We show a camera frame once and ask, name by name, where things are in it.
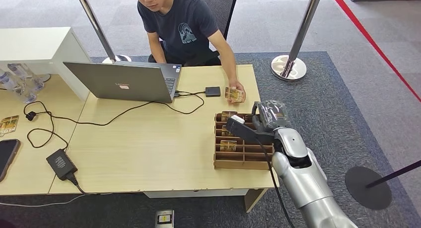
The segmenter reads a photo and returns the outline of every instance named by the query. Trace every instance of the water bottle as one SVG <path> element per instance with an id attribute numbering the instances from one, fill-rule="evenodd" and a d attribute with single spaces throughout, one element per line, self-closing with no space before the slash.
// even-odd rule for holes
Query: water bottle
<path id="1" fill-rule="evenodd" d="M 25 82 L 2 69 L 0 69 L 0 84 L 8 91 L 13 92 L 23 103 L 31 103 L 37 98 L 33 90 L 26 86 Z"/>
<path id="2" fill-rule="evenodd" d="M 34 91 L 40 91 L 44 88 L 44 82 L 35 75 L 26 64 L 14 63 L 7 64 L 7 67 L 15 73 L 28 87 L 34 89 Z"/>

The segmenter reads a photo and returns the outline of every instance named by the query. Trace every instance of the power adapter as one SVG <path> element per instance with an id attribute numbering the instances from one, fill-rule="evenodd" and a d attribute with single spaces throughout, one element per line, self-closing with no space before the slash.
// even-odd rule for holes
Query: power adapter
<path id="1" fill-rule="evenodd" d="M 48 156 L 47 162 L 61 181 L 66 179 L 69 180 L 79 189 L 82 194 L 86 194 L 80 188 L 79 183 L 74 176 L 74 173 L 77 171 L 76 166 L 73 164 L 63 149 L 59 149 L 52 155 Z"/>

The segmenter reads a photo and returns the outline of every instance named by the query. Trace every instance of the red line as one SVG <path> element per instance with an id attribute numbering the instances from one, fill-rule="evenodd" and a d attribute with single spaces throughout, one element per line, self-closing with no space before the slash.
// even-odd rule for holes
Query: red line
<path id="1" fill-rule="evenodd" d="M 401 81 L 407 86 L 407 88 L 412 92 L 412 94 L 414 94 L 414 96 L 418 99 L 418 101 L 421 102 L 420 96 L 418 96 L 418 94 L 414 91 L 414 89 L 412 89 L 411 85 L 409 85 L 409 83 L 399 73 L 399 71 L 392 64 L 392 62 L 386 57 L 386 55 L 383 53 L 380 47 L 376 44 L 376 42 L 373 40 L 373 38 L 370 36 L 367 30 L 365 30 L 364 26 L 360 23 L 360 21 L 357 19 L 355 14 L 351 11 L 348 5 L 345 3 L 345 1 L 344 0 L 335 0 L 335 1 L 336 3 L 339 4 L 342 10 L 348 15 L 350 20 L 355 24 L 355 26 L 364 35 L 364 37 L 369 41 L 369 43 L 374 47 L 374 49 L 380 54 L 380 56 L 384 59 L 384 61 L 390 66 L 390 68 L 392 68 L 392 70 L 396 73 L 399 79 L 401 79 Z"/>

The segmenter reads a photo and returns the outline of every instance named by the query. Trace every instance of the laptop keyboard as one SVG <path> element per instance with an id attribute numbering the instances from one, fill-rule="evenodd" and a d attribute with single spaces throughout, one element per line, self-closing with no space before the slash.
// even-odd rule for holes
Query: laptop keyboard
<path id="1" fill-rule="evenodd" d="M 172 93 L 172 89 L 174 88 L 175 78 L 172 77 L 164 77 L 165 84 L 167 84 L 168 92 Z"/>

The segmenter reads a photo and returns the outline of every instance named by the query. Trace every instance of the card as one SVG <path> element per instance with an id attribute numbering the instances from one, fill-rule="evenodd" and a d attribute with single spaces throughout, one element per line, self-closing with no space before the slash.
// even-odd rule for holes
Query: card
<path id="1" fill-rule="evenodd" d="M 237 141 L 221 140 L 220 151 L 222 152 L 235 152 Z"/>
<path id="2" fill-rule="evenodd" d="M 225 87 L 225 98 L 233 102 L 243 102 L 244 92 L 237 89 Z"/>
<path id="3" fill-rule="evenodd" d="M 236 114 L 237 114 L 237 111 L 223 111 L 222 114 L 221 114 L 221 121 L 226 122 L 226 121 L 228 121 L 229 117 L 231 117 L 233 115 L 236 115 Z"/>
<path id="4" fill-rule="evenodd" d="M 5 134 L 12 133 L 16 130 L 18 115 L 7 117 L 0 122 L 0 137 Z"/>
<path id="5" fill-rule="evenodd" d="M 222 133 L 221 133 L 221 135 L 222 136 L 233 136 L 233 134 L 226 129 L 226 125 L 223 125 L 222 126 Z"/>

